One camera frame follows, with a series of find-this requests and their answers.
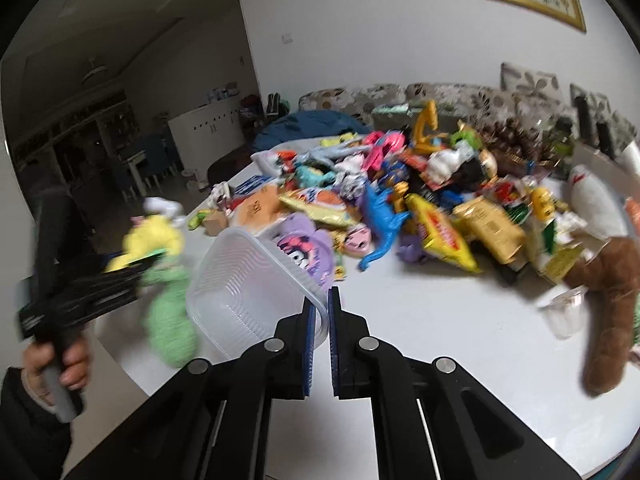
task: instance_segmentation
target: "teal toy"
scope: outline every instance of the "teal toy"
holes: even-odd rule
[[[186,310],[189,273],[176,256],[162,256],[147,270],[142,285],[163,284],[146,318],[151,347],[169,366],[182,368],[195,355],[198,334]]]
[[[369,182],[365,183],[365,192],[362,197],[361,206],[362,216],[381,245],[360,260],[358,264],[360,270],[367,270],[367,267],[369,267],[372,261],[381,258],[389,252],[389,249],[391,249],[394,240],[400,232],[402,224],[411,216],[411,213],[408,211],[394,214],[393,208],[387,202],[392,192],[392,188],[387,188],[377,194]]]
[[[325,187],[335,182],[335,173],[317,170],[310,166],[298,166],[293,175],[300,189],[307,187]]]

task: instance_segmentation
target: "yellow plush toy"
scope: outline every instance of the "yellow plush toy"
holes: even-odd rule
[[[164,249],[168,256],[177,256],[183,247],[182,235],[172,226],[171,220],[162,215],[151,215],[122,239],[123,254],[109,262],[106,272],[124,269],[157,250]]]

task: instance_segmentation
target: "white wall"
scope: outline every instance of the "white wall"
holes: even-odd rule
[[[152,117],[170,118],[207,103],[207,91],[237,81],[241,95],[258,90],[242,12],[216,20],[185,19],[144,51],[122,74],[127,98],[143,134]]]
[[[4,370],[19,366],[20,343],[16,324],[16,284],[30,274],[33,220],[18,187],[4,138],[0,109],[0,382]]]
[[[609,95],[640,125],[640,55],[604,0],[580,0],[583,34],[495,0],[240,0],[260,90],[418,81],[499,86],[500,64],[556,72]],[[292,34],[283,44],[281,36]]]

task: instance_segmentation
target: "clear plastic bin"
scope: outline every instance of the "clear plastic bin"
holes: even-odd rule
[[[278,321],[316,306],[315,347],[329,327],[327,295],[276,244],[229,227],[213,242],[187,290],[187,312],[229,359],[273,336]]]

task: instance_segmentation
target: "white cabinet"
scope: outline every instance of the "white cabinet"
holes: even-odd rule
[[[206,183],[209,166],[244,144],[238,110],[240,97],[230,97],[169,121],[185,169]]]

